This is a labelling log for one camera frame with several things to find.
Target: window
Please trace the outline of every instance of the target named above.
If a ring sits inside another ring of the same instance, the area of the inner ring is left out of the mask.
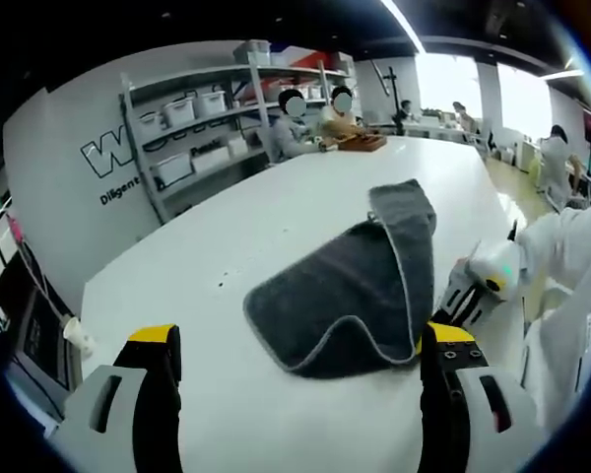
[[[503,126],[518,130],[533,140],[548,136],[552,128],[552,105],[547,83],[503,64],[497,64],[497,71]]]
[[[416,56],[421,107],[453,111],[461,102],[474,118],[482,118],[482,95],[477,64],[471,57],[448,54]]]

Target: black ceiling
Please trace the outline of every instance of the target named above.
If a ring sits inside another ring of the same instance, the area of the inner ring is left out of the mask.
[[[531,0],[396,3],[421,37],[499,44],[562,68],[564,60],[548,17]],[[63,2],[59,7],[35,4],[9,11],[11,7],[0,6],[0,131],[13,111],[40,88],[52,90],[107,61],[167,44],[253,37],[343,50],[356,59],[414,53],[379,0],[134,0]],[[429,52],[470,54],[539,72],[539,67],[525,61],[473,45],[426,46]],[[577,95],[577,90],[570,92]]]

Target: gray towel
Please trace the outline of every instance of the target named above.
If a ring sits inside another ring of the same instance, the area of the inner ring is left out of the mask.
[[[360,223],[252,290],[245,313],[276,363],[306,377],[403,365],[433,310],[435,213],[409,180],[369,191]]]

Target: white coat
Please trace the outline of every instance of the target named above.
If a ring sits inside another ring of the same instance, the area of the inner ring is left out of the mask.
[[[575,402],[585,320],[591,313],[591,207],[546,215],[517,242],[523,248],[523,283],[547,266],[550,277],[573,290],[556,310],[532,323],[525,339],[529,357],[524,385],[536,402],[537,420],[550,434]]]

